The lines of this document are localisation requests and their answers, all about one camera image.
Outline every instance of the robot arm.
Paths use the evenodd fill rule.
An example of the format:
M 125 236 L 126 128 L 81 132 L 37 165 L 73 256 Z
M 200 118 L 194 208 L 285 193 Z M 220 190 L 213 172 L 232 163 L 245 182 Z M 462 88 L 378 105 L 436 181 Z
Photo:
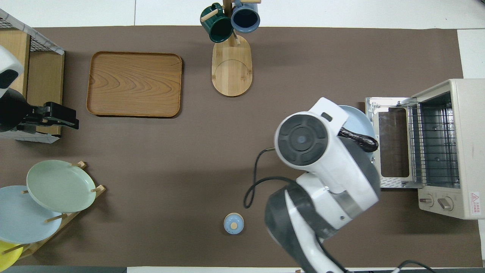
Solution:
M 346 271 L 321 243 L 378 201 L 375 167 L 354 141 L 339 136 L 347 118 L 321 98 L 310 111 L 283 120 L 275 134 L 279 158 L 306 173 L 271 195 L 265 222 L 307 273 Z
M 35 133 L 36 126 L 52 125 L 79 128 L 75 110 L 54 102 L 29 105 L 22 94 L 9 88 L 24 67 L 2 46 L 0 60 L 0 132 L 18 129 Z

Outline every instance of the black cable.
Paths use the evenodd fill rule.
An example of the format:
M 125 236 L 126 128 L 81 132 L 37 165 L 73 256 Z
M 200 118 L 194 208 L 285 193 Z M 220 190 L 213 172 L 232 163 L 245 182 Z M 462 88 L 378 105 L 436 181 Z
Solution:
M 262 150 L 261 152 L 259 152 L 258 156 L 256 157 L 256 161 L 254 162 L 254 169 L 253 169 L 253 185 L 256 183 L 256 171 L 258 169 L 258 161 L 259 161 L 259 158 L 261 157 L 262 154 L 264 154 L 265 152 L 269 152 L 269 151 L 274 151 L 275 148 L 268 148 L 268 149 L 264 149 Z M 253 200 L 254 200 L 254 194 L 256 193 L 256 186 L 252 187 L 252 194 L 251 194 L 251 198 L 249 199 L 249 204 L 246 204 L 246 199 L 247 199 L 247 195 L 249 193 L 246 193 L 246 196 L 244 197 L 244 207 L 245 208 L 249 208 L 252 203 L 253 203 Z
M 253 183 L 251 185 L 251 187 L 249 187 L 249 189 L 247 190 L 246 194 L 244 195 L 244 208 L 249 208 L 251 207 L 251 205 L 253 204 L 253 199 L 254 199 L 254 189 L 256 188 L 257 185 L 265 182 L 265 181 L 268 181 L 268 180 L 281 180 L 281 181 L 285 181 L 285 182 L 288 182 L 288 183 L 296 183 L 296 181 L 290 179 L 290 178 L 286 178 L 286 177 L 283 177 L 283 176 L 268 176 L 268 177 L 265 177 L 265 178 L 261 178 L 259 179 L 258 181 L 256 181 L 255 183 Z M 251 200 L 249 202 L 249 204 L 246 204 L 247 202 L 247 197 L 249 196 L 249 194 L 253 192 L 253 195 L 251 197 Z
M 315 238 L 317 239 L 317 243 L 318 245 L 320 246 L 320 248 L 322 249 L 323 253 L 335 264 L 338 266 L 338 268 L 340 268 L 340 270 L 342 270 L 343 272 L 350 272 L 348 271 L 345 267 L 343 267 L 335 258 L 333 258 L 330 253 L 323 247 L 323 244 L 320 242 L 320 238 L 318 237 L 318 235 L 315 235 Z
M 427 265 L 425 265 L 425 264 L 423 264 L 423 263 L 420 263 L 420 262 L 418 262 L 418 261 L 414 261 L 414 260 L 406 260 L 406 261 L 402 262 L 400 265 L 398 265 L 398 267 L 397 267 L 397 268 L 401 269 L 401 268 L 403 268 L 403 267 L 404 267 L 406 264 L 410 264 L 410 263 L 417 264 L 417 265 L 419 265 L 419 266 L 422 266 L 422 267 L 426 268 L 427 270 L 429 270 L 429 271 L 431 271 L 431 272 L 433 272 L 433 273 L 436 273 L 436 271 L 434 271 L 434 270 L 433 270 L 431 267 L 429 267 L 429 266 L 427 266 Z

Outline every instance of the mug stand base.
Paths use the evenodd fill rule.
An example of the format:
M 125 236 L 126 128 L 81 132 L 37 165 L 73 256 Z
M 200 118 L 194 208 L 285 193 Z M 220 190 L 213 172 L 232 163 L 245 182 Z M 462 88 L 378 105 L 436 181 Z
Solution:
M 212 51 L 212 84 L 224 96 L 237 97 L 245 93 L 253 82 L 253 61 L 249 43 L 237 36 L 216 43 Z

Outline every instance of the toaster oven door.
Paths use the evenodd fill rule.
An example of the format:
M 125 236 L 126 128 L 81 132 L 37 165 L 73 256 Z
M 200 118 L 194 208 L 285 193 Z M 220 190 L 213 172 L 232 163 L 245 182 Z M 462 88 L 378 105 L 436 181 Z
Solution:
M 381 176 L 381 188 L 423 187 L 414 168 L 413 149 L 418 149 L 412 134 L 416 109 L 415 98 L 366 98 L 366 115 L 379 142 L 372 160 Z

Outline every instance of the wooden tray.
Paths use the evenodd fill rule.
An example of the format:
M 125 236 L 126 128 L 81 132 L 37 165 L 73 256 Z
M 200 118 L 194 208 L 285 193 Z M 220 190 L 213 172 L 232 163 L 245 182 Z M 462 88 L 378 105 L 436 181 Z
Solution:
M 182 59 L 171 53 L 93 55 L 86 108 L 98 116 L 173 117 L 180 109 Z

